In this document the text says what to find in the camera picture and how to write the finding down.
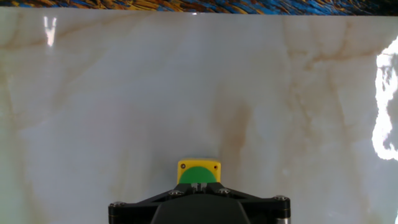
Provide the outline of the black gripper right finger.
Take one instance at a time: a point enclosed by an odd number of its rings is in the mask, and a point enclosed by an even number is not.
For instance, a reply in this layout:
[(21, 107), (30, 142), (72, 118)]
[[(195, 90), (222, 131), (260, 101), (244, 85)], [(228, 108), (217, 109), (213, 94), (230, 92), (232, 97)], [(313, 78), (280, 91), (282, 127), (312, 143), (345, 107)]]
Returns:
[(229, 189), (219, 182), (200, 183), (199, 193), (210, 200), (200, 205), (200, 216), (213, 223), (290, 224), (290, 199), (283, 195), (260, 198)]

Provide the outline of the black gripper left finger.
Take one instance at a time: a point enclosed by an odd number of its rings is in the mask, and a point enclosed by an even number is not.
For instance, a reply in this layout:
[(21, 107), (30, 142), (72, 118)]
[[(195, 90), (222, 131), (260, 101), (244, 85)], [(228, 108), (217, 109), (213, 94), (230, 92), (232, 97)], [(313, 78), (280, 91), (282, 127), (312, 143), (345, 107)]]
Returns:
[(174, 189), (137, 203), (113, 202), (108, 205), (109, 224), (151, 223), (157, 209), (170, 200), (198, 193), (200, 184), (178, 184)]

